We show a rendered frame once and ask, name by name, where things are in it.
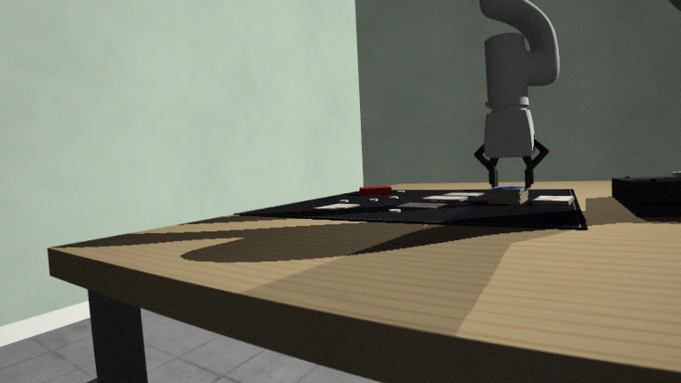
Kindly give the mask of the black card cloth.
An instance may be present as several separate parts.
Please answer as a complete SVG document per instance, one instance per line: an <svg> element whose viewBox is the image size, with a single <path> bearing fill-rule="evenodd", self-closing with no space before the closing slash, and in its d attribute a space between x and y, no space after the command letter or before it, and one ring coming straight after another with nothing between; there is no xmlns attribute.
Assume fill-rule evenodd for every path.
<svg viewBox="0 0 681 383"><path fill-rule="evenodd" d="M461 193L484 193L477 197L468 197L460 202L437 202L421 201L431 196L442 196L452 192ZM522 204L489 204L487 201L488 190L450 190L450 191L392 191L392 194L365 195L360 191L333 196L323 199L315 199L281 207L272 207L252 212L243 213L251 216L376 222L376 223L405 223L404 221L423 222L447 222L447 223L416 223L460 226L483 226L483 227L507 227L507 228L532 228L532 229L558 229L558 230L588 230L578 228L550 228L550 227L522 227L522 226L496 226L496 225L472 225L472 224L448 224L448 223L497 223L497 224L525 224L525 225L554 225L554 226L577 226L572 203L569 206L533 205L533 199L539 196L570 196L568 190L530 190L528 200ZM398 197L390 199L389 197ZM347 199L348 202L340 202ZM378 201L369 201L378 199ZM406 203L439 203L448 204L437 209L429 208L405 208L395 207ZM357 207L349 207L340 210L315 210L315 207L324 207L334 204L359 204ZM390 213L389 209L401 209L401 212ZM261 214L261 215L253 215ZM278 215L278 216L270 216ZM288 217L316 216L317 218ZM357 218L358 220L324 219L324 217ZM363 219L400 220L401 222L363 221Z"/></svg>

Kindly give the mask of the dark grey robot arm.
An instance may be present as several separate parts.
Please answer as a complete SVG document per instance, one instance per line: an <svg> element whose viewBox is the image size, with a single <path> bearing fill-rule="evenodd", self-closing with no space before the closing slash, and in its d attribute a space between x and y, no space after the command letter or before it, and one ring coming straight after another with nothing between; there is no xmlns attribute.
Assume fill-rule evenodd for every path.
<svg viewBox="0 0 681 383"><path fill-rule="evenodd" d="M484 16L518 29L485 43L488 101L492 110L528 106L528 86L549 85L560 70L552 23L528 0L479 0ZM530 51L526 50L525 38Z"/></svg>

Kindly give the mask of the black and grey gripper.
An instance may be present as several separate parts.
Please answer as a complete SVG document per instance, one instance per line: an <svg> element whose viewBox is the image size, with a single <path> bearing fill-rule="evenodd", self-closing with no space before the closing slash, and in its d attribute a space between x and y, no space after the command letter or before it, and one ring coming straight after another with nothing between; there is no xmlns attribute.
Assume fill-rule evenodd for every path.
<svg viewBox="0 0 681 383"><path fill-rule="evenodd" d="M532 160L530 156L536 149L540 153ZM489 161L483 153L490 158ZM474 156L489 171L491 188L498 186L496 165L499 158L522 157L526 164L525 187L531 188L531 184L534 184L534 168L548 153L549 150L535 140L530 111L527 108L505 108L487 113L484 144Z"/></svg>

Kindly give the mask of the red rectangular block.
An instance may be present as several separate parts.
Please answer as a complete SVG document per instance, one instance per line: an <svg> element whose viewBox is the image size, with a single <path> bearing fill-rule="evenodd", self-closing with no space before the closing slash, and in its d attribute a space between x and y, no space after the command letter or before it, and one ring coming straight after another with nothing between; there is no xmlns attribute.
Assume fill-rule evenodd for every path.
<svg viewBox="0 0 681 383"><path fill-rule="evenodd" d="M381 188L381 187L389 187L389 188ZM360 195L361 196L392 194L392 187L390 187L390 186L359 187L359 189L360 189Z"/></svg>

